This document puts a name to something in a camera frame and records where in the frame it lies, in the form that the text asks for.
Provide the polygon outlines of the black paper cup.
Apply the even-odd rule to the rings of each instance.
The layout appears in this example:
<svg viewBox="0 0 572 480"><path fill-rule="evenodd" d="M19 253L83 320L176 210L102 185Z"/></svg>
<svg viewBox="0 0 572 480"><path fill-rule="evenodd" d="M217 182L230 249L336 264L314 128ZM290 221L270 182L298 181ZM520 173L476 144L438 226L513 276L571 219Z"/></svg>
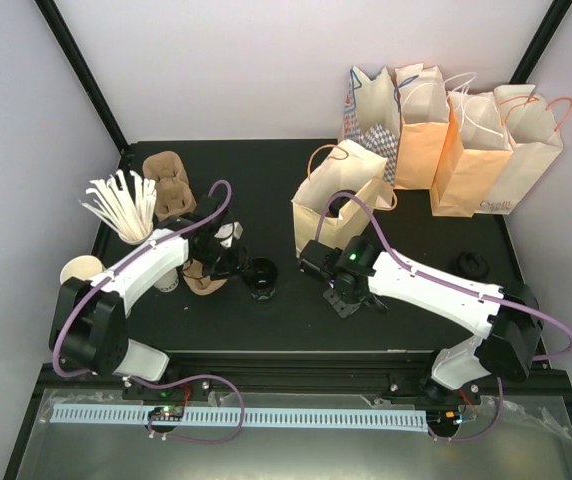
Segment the black paper cup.
<svg viewBox="0 0 572 480"><path fill-rule="evenodd" d="M276 264L264 257L251 259L249 268L242 275L251 296L257 301L268 301L274 296L277 277Z"/></svg>

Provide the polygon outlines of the cream paper bag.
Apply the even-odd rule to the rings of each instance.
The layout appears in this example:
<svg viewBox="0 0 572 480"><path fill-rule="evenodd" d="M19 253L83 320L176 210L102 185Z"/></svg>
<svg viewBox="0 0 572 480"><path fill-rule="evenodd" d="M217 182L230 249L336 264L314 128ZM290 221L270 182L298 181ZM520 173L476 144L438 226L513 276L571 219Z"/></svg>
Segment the cream paper bag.
<svg viewBox="0 0 572 480"><path fill-rule="evenodd" d="M370 212L397 206L394 188L384 180L387 158L352 140L318 148L325 149L329 153L318 166L309 159L306 179L292 198L297 254L314 239L345 248L370 223Z"/></svg>

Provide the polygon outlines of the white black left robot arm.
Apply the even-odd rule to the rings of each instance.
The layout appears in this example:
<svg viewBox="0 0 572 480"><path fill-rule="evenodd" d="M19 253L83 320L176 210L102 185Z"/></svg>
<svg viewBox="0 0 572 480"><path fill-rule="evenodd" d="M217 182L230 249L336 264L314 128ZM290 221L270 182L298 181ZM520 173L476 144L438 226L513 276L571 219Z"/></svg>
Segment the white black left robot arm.
<svg viewBox="0 0 572 480"><path fill-rule="evenodd" d="M76 365L75 375L137 377L157 398L173 397L179 372L168 366L167 353L130 336L127 318L155 283L184 266L199 263L213 280L248 270L247 251L239 244L243 228L227 204L206 196L195 211L159 222L113 266L88 280L63 282L49 338L53 365L66 360Z"/></svg>

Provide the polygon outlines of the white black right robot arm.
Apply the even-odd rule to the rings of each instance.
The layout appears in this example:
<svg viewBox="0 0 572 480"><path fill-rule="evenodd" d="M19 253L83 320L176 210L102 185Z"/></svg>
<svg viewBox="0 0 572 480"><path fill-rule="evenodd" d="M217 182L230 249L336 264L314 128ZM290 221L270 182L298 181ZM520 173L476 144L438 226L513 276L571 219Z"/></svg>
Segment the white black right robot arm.
<svg viewBox="0 0 572 480"><path fill-rule="evenodd" d="M486 376L524 382L530 375L543 322L532 290L522 282L507 287L456 277L403 255L392 255L363 236L345 248L309 241L300 270L325 282L323 296L346 318L362 306L385 311L384 298L400 300L445 318L470 338L438 350L418 382L421 396L446 403L457 390Z"/></svg>

